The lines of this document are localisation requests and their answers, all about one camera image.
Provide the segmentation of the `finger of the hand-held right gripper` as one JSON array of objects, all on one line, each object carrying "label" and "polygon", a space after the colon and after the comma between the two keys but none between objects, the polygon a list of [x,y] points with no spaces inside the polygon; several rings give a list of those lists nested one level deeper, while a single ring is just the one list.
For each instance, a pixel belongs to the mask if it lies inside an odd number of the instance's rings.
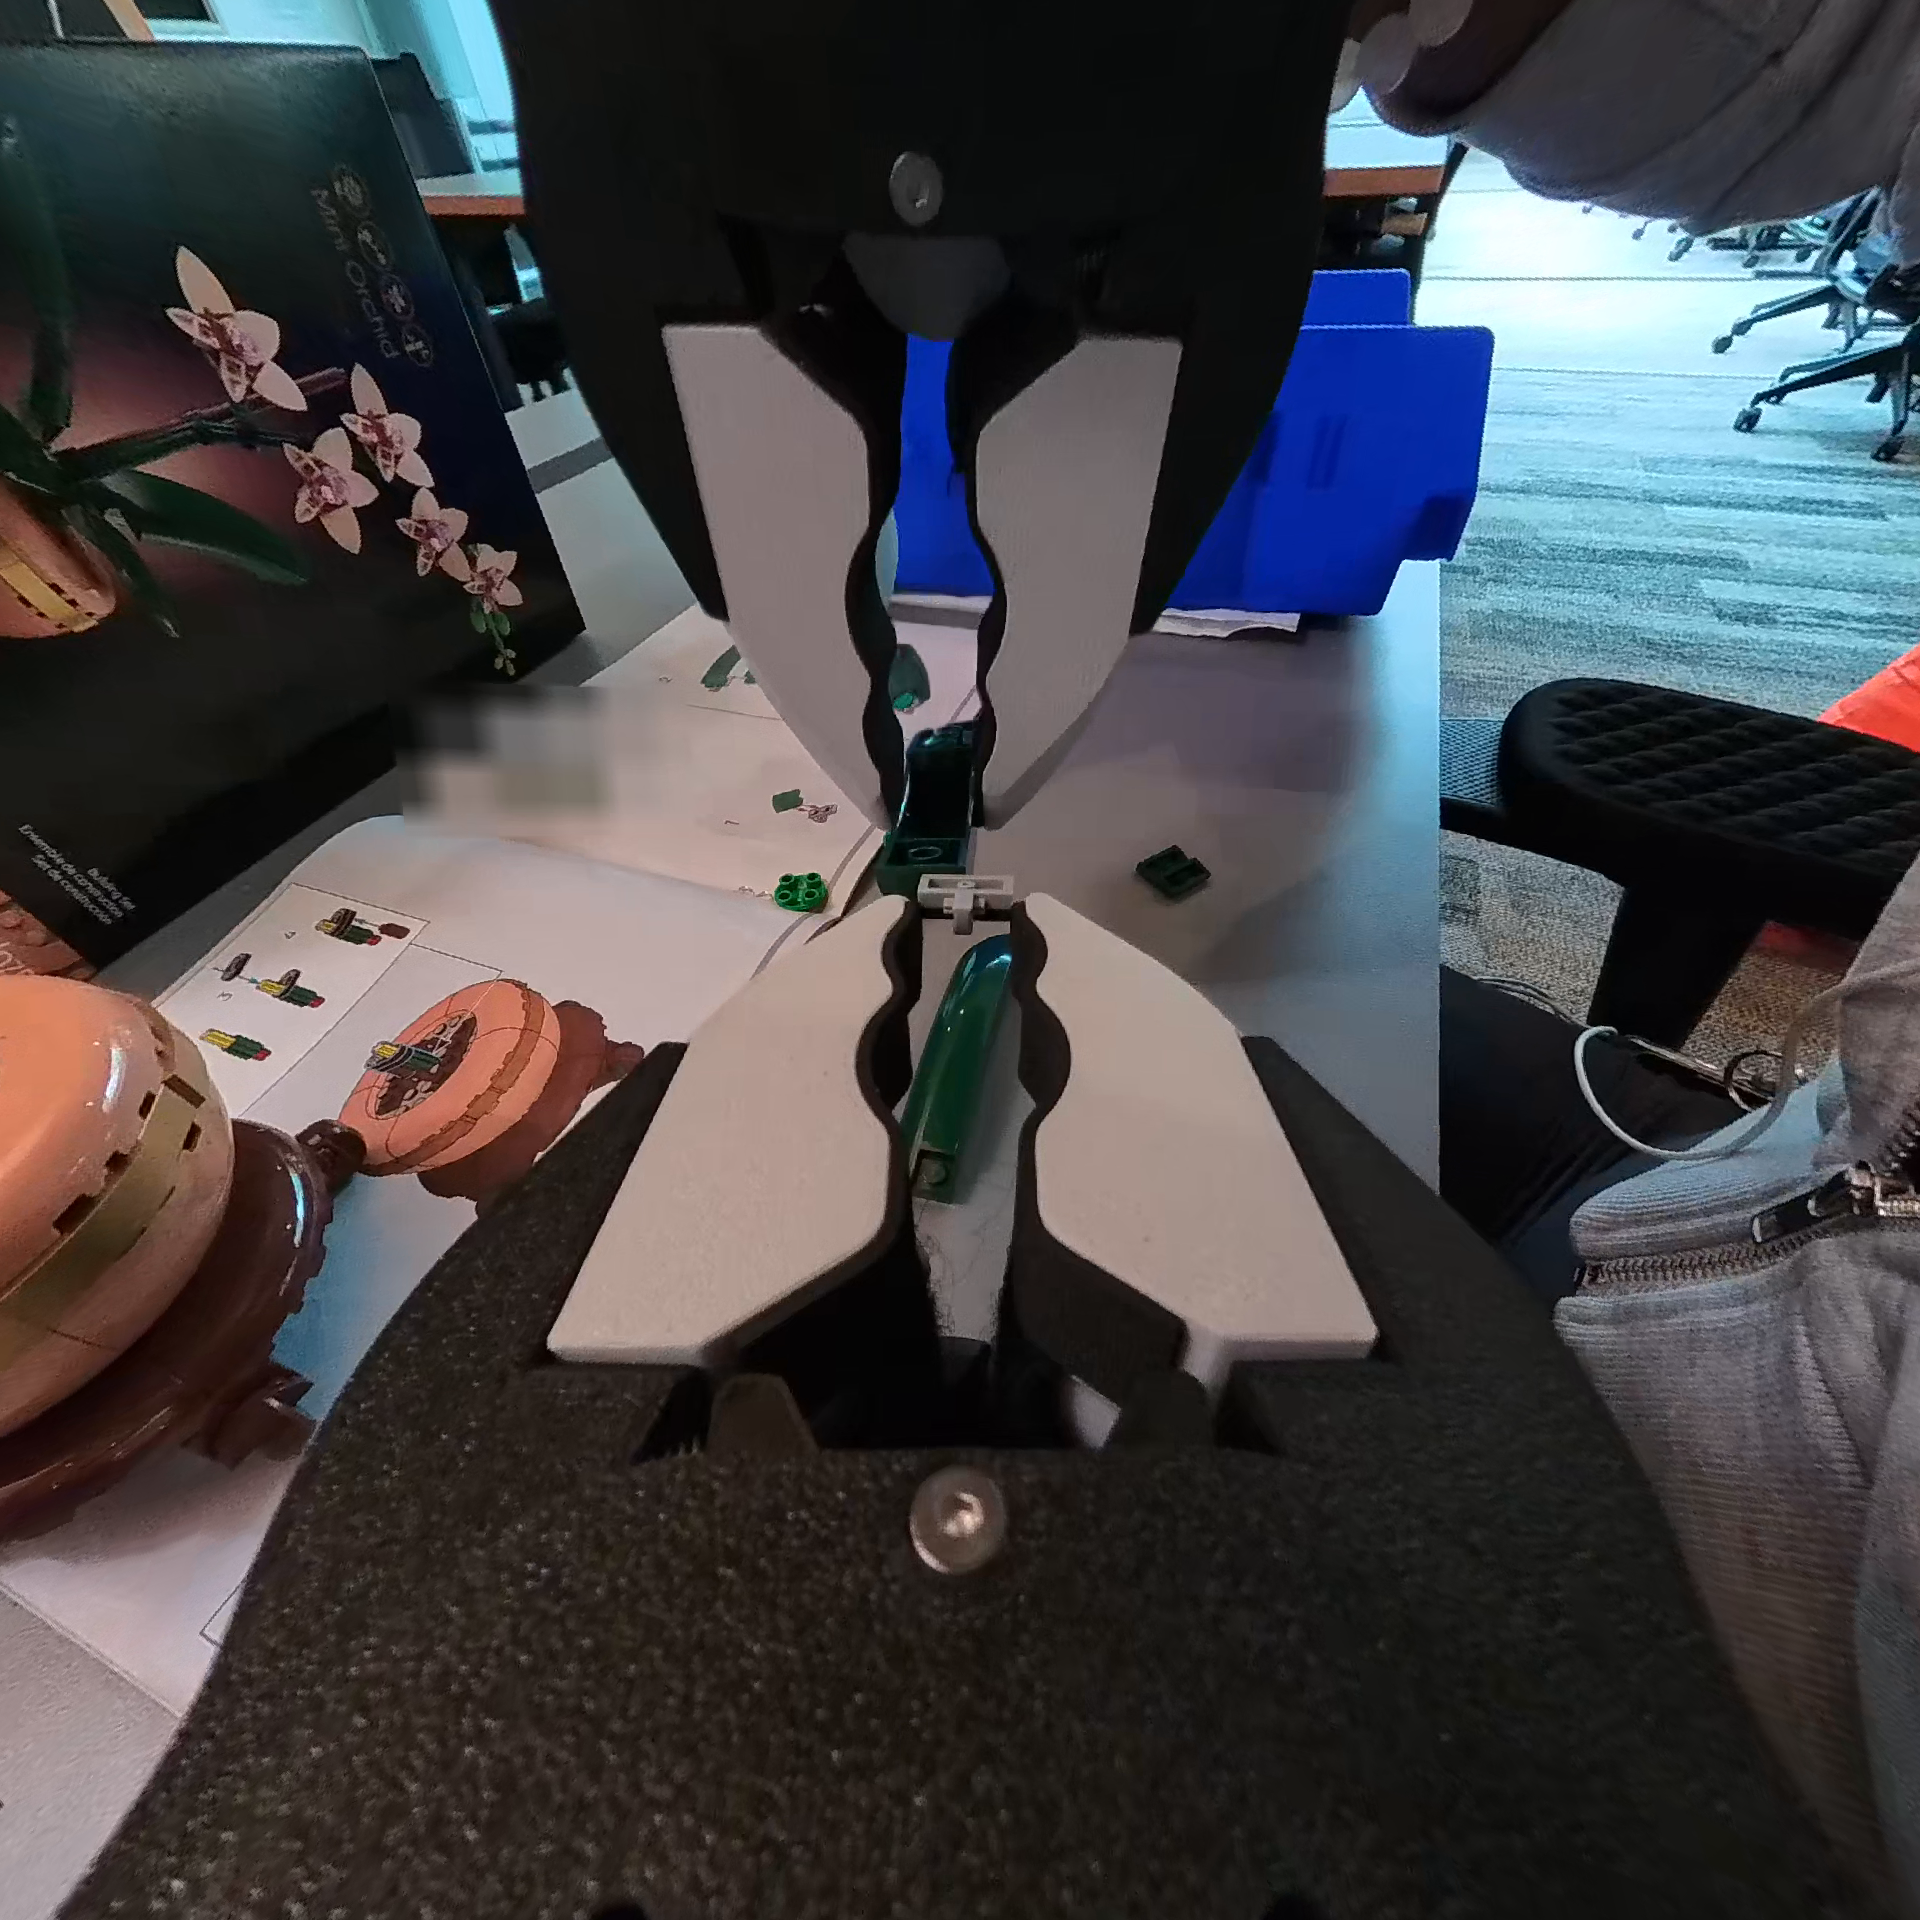
[{"label": "finger of the hand-held right gripper", "polygon": [[905,745],[878,580],[869,445],[762,327],[665,324],[722,621],[780,720],[848,803],[894,826]]},{"label": "finger of the hand-held right gripper", "polygon": [[1180,364],[1168,338],[1077,342],[978,433],[972,516],[997,570],[975,648],[987,828],[1034,801],[1132,641]]}]

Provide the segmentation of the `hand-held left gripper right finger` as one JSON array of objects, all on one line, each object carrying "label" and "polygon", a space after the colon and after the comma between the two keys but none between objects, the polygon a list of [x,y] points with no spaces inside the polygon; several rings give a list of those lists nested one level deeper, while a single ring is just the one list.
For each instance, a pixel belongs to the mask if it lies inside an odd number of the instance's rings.
[{"label": "hand-held left gripper right finger", "polygon": [[1001,1304],[1093,1394],[1362,1360],[1378,1323],[1245,1040],[1049,894],[1011,918],[1021,1128]]}]

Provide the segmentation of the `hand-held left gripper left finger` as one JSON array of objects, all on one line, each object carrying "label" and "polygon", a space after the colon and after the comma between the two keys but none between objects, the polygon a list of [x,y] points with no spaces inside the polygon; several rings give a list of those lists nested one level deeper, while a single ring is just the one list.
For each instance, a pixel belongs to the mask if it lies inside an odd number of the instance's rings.
[{"label": "hand-held left gripper left finger", "polygon": [[929,1304],[896,1105],[922,916],[874,898],[697,1031],[546,1329],[560,1361],[714,1365],[889,1258]]}]

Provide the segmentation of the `long green leaf piece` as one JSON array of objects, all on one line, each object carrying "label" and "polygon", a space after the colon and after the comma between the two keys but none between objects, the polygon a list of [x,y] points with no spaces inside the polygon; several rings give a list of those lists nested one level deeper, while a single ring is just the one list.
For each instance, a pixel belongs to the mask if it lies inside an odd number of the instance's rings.
[{"label": "long green leaf piece", "polygon": [[956,1202],[966,1192],[970,1140],[1011,995],[1012,939],[995,934],[966,949],[934,1008],[898,1114],[907,1191],[921,1202]]}]

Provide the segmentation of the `dark green curved leaf piece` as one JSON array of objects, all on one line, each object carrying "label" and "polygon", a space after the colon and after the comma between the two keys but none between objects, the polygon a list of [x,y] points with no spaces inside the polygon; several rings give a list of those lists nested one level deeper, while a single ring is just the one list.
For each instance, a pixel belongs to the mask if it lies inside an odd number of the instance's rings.
[{"label": "dark green curved leaf piece", "polygon": [[898,816],[873,865],[878,894],[914,898],[922,877],[970,873],[975,734],[970,717],[907,741]]}]

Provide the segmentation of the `person's right forearm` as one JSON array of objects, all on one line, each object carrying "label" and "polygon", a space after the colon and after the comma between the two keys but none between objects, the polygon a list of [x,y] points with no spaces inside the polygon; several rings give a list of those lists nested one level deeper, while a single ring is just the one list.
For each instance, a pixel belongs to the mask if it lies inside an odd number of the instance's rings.
[{"label": "person's right forearm", "polygon": [[1528,194],[1692,232],[1877,191],[1918,258],[1914,3],[1360,3],[1331,106],[1354,96]]}]

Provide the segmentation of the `grey desk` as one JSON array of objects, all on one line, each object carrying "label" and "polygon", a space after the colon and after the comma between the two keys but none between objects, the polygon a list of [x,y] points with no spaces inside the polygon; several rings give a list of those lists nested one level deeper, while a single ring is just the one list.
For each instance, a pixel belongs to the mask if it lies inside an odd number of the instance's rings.
[{"label": "grey desk", "polygon": [[[585,405],[516,425],[590,633],[537,684],[581,688],[691,609]],[[1438,570],[1405,566],[1383,611],[1291,638],[1164,626],[1132,643],[1093,720],[975,865],[1181,974],[1245,1035],[1305,1062],[1417,1175],[1435,1175]],[[401,816],[397,779],[326,820]],[[162,995],[314,847],[291,847],[109,971]],[[1212,884],[1157,898],[1140,857],[1181,847]],[[53,1914],[188,1714],[6,1602],[6,1914]]]}]

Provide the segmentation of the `blue plastic bin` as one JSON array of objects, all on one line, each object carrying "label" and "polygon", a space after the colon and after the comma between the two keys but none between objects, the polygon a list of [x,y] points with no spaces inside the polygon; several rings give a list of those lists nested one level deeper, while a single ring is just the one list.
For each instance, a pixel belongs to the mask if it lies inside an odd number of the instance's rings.
[{"label": "blue plastic bin", "polygon": [[[1175,562],[1177,611],[1378,614],[1405,560],[1446,560],[1475,502],[1493,342],[1483,327],[1417,324],[1405,269],[1315,273],[1279,396],[1221,498],[1196,559]],[[865,422],[874,492],[894,492],[896,588],[988,593],[997,570],[975,535],[972,465],[987,421],[1083,338],[1054,314],[1001,303],[966,342],[890,338],[902,395]],[[1175,406],[1157,490],[1175,486]],[[1135,600],[1143,634],[1164,614]]]}]

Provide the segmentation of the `person's black pants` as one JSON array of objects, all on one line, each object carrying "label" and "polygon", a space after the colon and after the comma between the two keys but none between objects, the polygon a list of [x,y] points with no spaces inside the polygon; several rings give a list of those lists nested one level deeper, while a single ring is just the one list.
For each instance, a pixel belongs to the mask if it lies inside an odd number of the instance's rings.
[{"label": "person's black pants", "polygon": [[1616,1140],[1571,1066],[1577,1025],[1492,980],[1438,974],[1438,1191],[1551,1310],[1579,1282],[1573,1212],[1664,1161]]}]

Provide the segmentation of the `long wooden office table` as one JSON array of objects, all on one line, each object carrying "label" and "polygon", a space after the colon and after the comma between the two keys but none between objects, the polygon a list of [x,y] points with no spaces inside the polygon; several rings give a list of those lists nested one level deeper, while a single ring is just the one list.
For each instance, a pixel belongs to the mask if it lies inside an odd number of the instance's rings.
[{"label": "long wooden office table", "polygon": [[1405,269],[1417,281],[1464,155],[1452,134],[1331,122],[1317,269]]}]

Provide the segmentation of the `dark orchid print box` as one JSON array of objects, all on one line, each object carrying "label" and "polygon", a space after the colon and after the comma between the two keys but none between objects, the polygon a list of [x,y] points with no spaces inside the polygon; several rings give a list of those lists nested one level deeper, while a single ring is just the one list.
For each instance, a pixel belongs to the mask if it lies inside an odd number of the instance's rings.
[{"label": "dark orchid print box", "polygon": [[361,53],[6,39],[6,898],[102,964],[585,626]]}]

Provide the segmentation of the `grey zip hoodie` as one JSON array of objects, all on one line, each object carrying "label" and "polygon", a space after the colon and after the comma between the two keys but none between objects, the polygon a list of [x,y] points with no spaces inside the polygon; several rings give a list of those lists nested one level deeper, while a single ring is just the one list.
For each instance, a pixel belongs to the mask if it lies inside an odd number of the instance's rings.
[{"label": "grey zip hoodie", "polygon": [[1808,1083],[1571,1220],[1561,1337],[1844,1866],[1918,1890],[1918,871]]}]

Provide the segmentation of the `peach pot on brown base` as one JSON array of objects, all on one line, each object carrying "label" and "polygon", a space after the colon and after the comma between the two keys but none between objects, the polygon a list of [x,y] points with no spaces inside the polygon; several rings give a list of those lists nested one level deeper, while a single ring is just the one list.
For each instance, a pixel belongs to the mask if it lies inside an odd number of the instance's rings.
[{"label": "peach pot on brown base", "polygon": [[191,1448],[234,1467],[312,1435],[274,1336],[364,1143],[232,1118],[155,1005],[3,980],[3,1540],[33,1540]]}]

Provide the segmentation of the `black office chair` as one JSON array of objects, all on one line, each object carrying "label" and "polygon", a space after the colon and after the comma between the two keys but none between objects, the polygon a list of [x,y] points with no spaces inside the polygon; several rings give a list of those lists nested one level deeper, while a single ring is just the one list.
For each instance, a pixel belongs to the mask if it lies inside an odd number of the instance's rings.
[{"label": "black office chair", "polygon": [[1852,319],[1840,319],[1840,314],[1849,310],[1854,295],[1846,295],[1844,291],[1836,291],[1838,276],[1846,264],[1846,256],[1854,252],[1862,236],[1874,221],[1874,211],[1882,200],[1881,187],[1866,187],[1849,200],[1832,203],[1816,213],[1807,213],[1792,221],[1779,224],[1764,224],[1764,227],[1739,227],[1754,242],[1759,241],[1775,241],[1783,248],[1792,252],[1796,264],[1808,269],[1808,283],[1792,291],[1789,295],[1764,301],[1746,311],[1739,319],[1734,319],[1727,332],[1715,335],[1711,342],[1714,354],[1730,351],[1739,338],[1754,332],[1754,327],[1771,323],[1771,319],[1788,319],[1804,311],[1812,311],[1815,306],[1821,310],[1821,324],[1824,327],[1849,327]]},{"label": "black office chair", "polygon": [[1891,406],[1887,432],[1873,450],[1873,459],[1882,465],[1895,463],[1906,447],[1910,432],[1914,429],[1918,332],[1920,324],[1911,323],[1882,347],[1856,347],[1816,361],[1788,368],[1779,380],[1747,400],[1747,405],[1734,416],[1734,432],[1756,432],[1764,410],[1784,401],[1788,396],[1863,380],[1866,401],[1885,401]]}]

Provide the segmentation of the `orange cloth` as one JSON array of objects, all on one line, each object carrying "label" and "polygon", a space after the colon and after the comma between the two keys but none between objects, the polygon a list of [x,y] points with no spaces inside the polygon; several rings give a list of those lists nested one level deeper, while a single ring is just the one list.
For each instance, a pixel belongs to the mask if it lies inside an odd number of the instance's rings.
[{"label": "orange cloth", "polygon": [[[1885,663],[1863,684],[1832,701],[1818,720],[1829,728],[1882,738],[1918,750],[1918,648]],[[1840,974],[1856,953],[1856,937],[1783,922],[1764,925],[1756,953],[1792,964]]]}]

